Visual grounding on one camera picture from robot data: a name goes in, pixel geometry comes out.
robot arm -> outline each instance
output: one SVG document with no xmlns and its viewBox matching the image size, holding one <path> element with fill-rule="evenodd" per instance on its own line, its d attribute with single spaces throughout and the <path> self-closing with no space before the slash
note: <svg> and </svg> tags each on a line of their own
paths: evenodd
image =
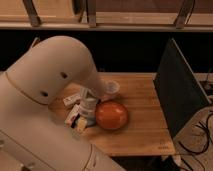
<svg viewBox="0 0 213 171">
<path fill-rule="evenodd" d="M 28 51 L 0 76 L 0 140 L 3 150 L 33 170 L 123 170 L 74 130 L 55 124 L 47 105 L 68 83 L 106 94 L 89 50 L 56 36 Z"/>
</svg>

cable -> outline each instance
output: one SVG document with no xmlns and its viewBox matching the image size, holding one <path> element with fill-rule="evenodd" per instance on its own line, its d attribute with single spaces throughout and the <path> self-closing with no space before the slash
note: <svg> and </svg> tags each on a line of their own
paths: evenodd
<svg viewBox="0 0 213 171">
<path fill-rule="evenodd" d="M 183 158 L 181 158 L 181 161 L 183 161 L 183 163 L 190 169 L 190 171 L 194 171 L 192 169 L 192 167 L 189 165 L 189 163 L 186 162 L 186 160 L 184 160 Z"/>
<path fill-rule="evenodd" d="M 178 141 L 179 145 L 187 152 L 187 154 L 179 154 L 179 155 L 190 155 L 190 156 L 192 156 L 194 158 L 194 160 L 196 160 L 199 163 L 199 165 L 203 168 L 204 171 L 205 171 L 205 166 L 203 165 L 203 163 L 200 160 L 198 160 L 196 158 L 196 155 L 200 155 L 200 154 L 203 154 L 204 152 L 206 152 L 209 148 L 210 142 L 213 144 L 211 134 L 210 134 L 210 129 L 209 129 L 209 120 L 213 117 L 213 111 L 210 110 L 209 112 L 210 113 L 207 116 L 205 123 L 200 121 L 198 124 L 195 125 L 196 127 L 200 128 L 201 130 L 203 130 L 205 132 L 205 135 L 206 135 L 206 138 L 207 138 L 206 143 L 204 144 L 203 149 L 201 151 L 191 150 L 191 149 L 187 148 L 185 145 L 183 145 L 183 143 L 181 141 Z M 181 158 L 181 160 L 184 162 L 184 164 L 188 168 L 191 169 L 191 166 L 184 159 Z"/>
</svg>

wooden surface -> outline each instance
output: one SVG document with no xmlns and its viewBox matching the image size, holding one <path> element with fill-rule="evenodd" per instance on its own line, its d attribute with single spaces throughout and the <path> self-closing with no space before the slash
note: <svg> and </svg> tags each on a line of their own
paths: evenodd
<svg viewBox="0 0 213 171">
<path fill-rule="evenodd" d="M 75 22 L 81 14 L 74 14 L 70 0 L 33 1 L 42 22 Z M 24 4 L 20 0 L 0 0 L 0 21 L 28 21 Z"/>
<path fill-rule="evenodd" d="M 150 74 L 101 74 L 104 80 L 117 81 L 120 93 L 115 101 L 126 106 L 128 124 L 120 130 L 106 131 L 99 126 L 87 128 L 82 134 L 110 156 L 148 156 L 174 154 L 174 146 Z M 50 105 L 60 118 L 69 110 L 62 99 L 77 92 L 79 87 L 66 87 Z"/>
</svg>

black monitor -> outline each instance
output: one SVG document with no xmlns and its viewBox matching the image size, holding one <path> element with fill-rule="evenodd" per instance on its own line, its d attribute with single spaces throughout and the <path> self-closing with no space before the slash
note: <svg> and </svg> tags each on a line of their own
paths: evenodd
<svg viewBox="0 0 213 171">
<path fill-rule="evenodd" d="M 172 137 L 211 104 L 174 39 L 166 45 L 154 84 Z"/>
</svg>

